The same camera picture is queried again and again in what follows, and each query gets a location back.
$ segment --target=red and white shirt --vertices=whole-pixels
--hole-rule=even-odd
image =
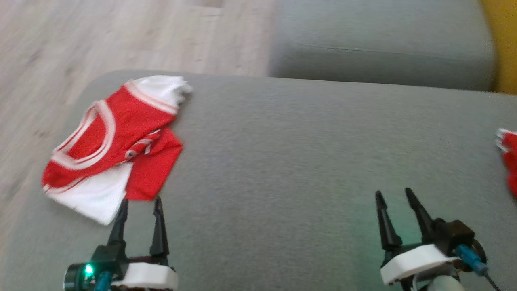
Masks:
[[[182,145],[168,128],[192,88],[183,77],[131,80],[86,110],[42,176],[47,195],[108,224],[124,197],[153,200]]]

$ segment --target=sofa cushion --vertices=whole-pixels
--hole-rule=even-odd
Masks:
[[[516,129],[514,96],[123,70],[88,85],[56,144],[94,100],[152,75],[184,76],[194,88],[172,125],[185,148],[160,194],[179,290],[401,290],[381,280],[374,193],[384,192],[404,243],[415,243],[408,186],[432,218],[472,227],[491,276],[515,290],[507,266],[517,260],[517,200],[494,144],[498,127]],[[111,228],[46,198],[39,179],[26,194],[1,246],[0,287],[61,290],[66,267],[88,260]],[[130,203],[129,256],[148,254],[154,219],[152,203]],[[491,290],[461,276],[465,290]]]
[[[488,90],[490,32],[477,0],[281,0],[270,75]]]

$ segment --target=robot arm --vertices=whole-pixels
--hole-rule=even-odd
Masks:
[[[458,273],[474,271],[485,276],[496,291],[500,289],[488,276],[486,256],[474,231],[463,222],[431,219],[410,188],[406,188],[409,206],[415,212],[421,242],[403,245],[388,216],[380,191],[375,193],[381,245],[385,251],[381,277],[386,285],[400,283],[404,291],[464,291]],[[428,282],[418,288],[418,283]]]
[[[155,202],[155,231],[149,256],[126,256],[124,225],[127,214],[128,201],[124,199],[108,243],[99,245],[89,262],[68,267],[63,282],[64,291],[177,290],[178,276],[167,259],[169,244],[160,197]]]

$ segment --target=wooden floor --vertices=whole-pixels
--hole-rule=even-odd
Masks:
[[[124,68],[262,76],[274,2],[0,1],[0,261],[91,80]]]

